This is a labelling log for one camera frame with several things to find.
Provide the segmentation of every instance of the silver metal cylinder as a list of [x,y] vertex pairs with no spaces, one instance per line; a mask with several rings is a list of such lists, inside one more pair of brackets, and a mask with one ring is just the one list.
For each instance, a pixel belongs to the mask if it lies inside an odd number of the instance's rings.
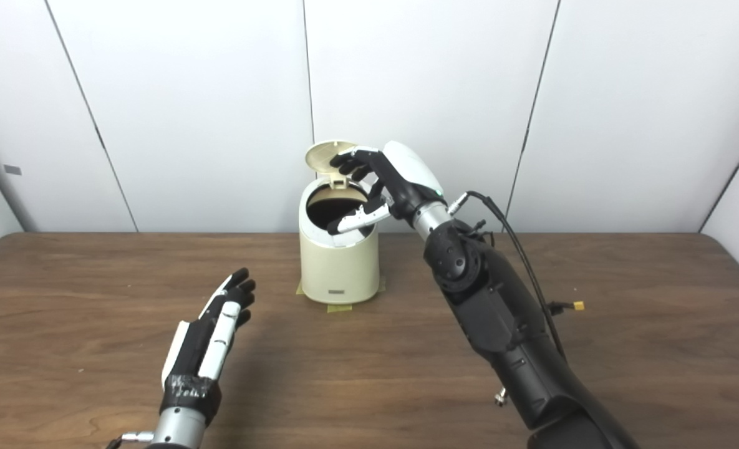
[[447,207],[437,201],[433,201],[422,206],[417,211],[417,216],[414,217],[414,229],[420,234],[423,239],[427,239],[427,236],[437,228],[439,224],[451,221],[452,216],[447,213]]
[[120,436],[122,443],[150,443],[155,438],[153,432],[125,432]]
[[189,449],[198,449],[206,431],[206,417],[184,407],[164,409],[150,443],[173,443]]

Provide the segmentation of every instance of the metal screw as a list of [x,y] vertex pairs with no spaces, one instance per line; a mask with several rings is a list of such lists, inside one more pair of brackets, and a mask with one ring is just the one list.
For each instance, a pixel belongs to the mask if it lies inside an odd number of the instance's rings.
[[508,392],[505,387],[503,387],[503,389],[494,396],[494,403],[497,404],[498,407],[504,407],[505,404],[508,403]]

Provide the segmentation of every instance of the wooden table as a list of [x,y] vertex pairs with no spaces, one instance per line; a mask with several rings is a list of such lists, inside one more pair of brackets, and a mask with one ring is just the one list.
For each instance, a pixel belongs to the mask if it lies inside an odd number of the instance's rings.
[[[569,363],[641,446],[739,447],[739,266],[717,242],[521,240],[547,299],[586,302],[557,317]],[[295,295],[297,245],[296,234],[2,239],[0,447],[102,448],[153,429],[177,322],[242,265],[258,299],[204,449],[525,447],[529,431],[494,406],[497,378],[458,330],[418,236],[381,236],[386,292],[338,313]]]

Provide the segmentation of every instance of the black cable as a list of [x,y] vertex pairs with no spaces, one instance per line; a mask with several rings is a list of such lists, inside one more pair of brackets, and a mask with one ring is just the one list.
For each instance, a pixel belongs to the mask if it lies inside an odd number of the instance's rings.
[[114,438],[112,441],[110,441],[109,445],[106,446],[106,449],[117,449],[120,447],[120,444],[122,444],[122,437]]
[[552,341],[555,343],[555,349],[558,350],[558,354],[563,357],[563,360],[566,360],[566,353],[563,351],[563,344],[561,343],[561,339],[558,336],[558,330],[555,327],[555,323],[552,320],[552,312],[549,310],[549,306],[546,304],[546,299],[544,298],[544,293],[541,292],[541,285],[538,284],[538,279],[535,277],[535,271],[533,271],[532,265],[529,264],[529,259],[527,259],[527,254],[524,251],[524,248],[521,247],[520,241],[518,241],[518,238],[516,236],[516,233],[514,233],[513,228],[511,227],[511,224],[507,221],[505,214],[503,211],[500,210],[499,207],[497,207],[497,204],[494,203],[494,201],[481,193],[478,193],[477,191],[467,191],[466,195],[474,196],[475,198],[479,199],[483,202],[483,205],[485,205],[488,210],[491,211],[491,213],[494,214],[494,216],[498,219],[498,221],[503,223],[503,229],[507,231],[508,236],[511,238],[511,241],[514,244],[514,247],[516,248],[516,252],[518,253],[519,257],[521,258],[521,261],[524,262],[524,268],[527,270],[527,276],[529,276],[529,281],[531,281],[533,285],[533,289],[535,290],[535,296],[538,298],[538,304],[541,305],[541,312],[544,314],[544,319],[546,320],[546,325],[549,327],[549,333],[552,335]]

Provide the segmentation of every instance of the white robotic finger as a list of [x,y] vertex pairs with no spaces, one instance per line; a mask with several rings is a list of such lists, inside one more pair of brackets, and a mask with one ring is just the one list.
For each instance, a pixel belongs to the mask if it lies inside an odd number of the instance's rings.
[[366,204],[358,207],[358,210],[356,210],[354,214],[347,215],[338,221],[336,229],[332,229],[329,226],[329,232],[335,230],[335,233],[337,234],[348,233],[355,229],[361,229],[372,224],[374,225],[392,215],[391,211],[389,211],[389,205],[386,203],[370,213],[364,212],[364,207],[366,207]]

